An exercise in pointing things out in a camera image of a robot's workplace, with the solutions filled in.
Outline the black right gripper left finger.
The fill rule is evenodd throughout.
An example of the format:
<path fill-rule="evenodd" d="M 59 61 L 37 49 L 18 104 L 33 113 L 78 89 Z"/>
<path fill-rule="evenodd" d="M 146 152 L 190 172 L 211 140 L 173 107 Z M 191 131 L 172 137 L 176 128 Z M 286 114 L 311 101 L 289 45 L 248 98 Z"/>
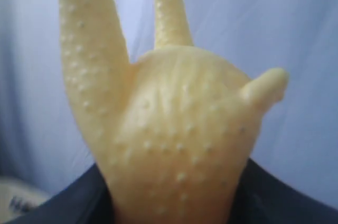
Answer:
<path fill-rule="evenodd" d="M 94 164 L 64 190 L 7 223 L 115 223 L 103 176 Z"/>

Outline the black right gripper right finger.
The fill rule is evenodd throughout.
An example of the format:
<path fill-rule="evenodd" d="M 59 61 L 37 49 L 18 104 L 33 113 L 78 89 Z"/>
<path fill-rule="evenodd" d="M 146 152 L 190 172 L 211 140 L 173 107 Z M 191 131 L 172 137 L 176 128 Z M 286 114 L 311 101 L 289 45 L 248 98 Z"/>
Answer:
<path fill-rule="evenodd" d="M 232 223 L 336 224 L 337 210 L 284 184 L 250 159 L 234 199 Z"/>

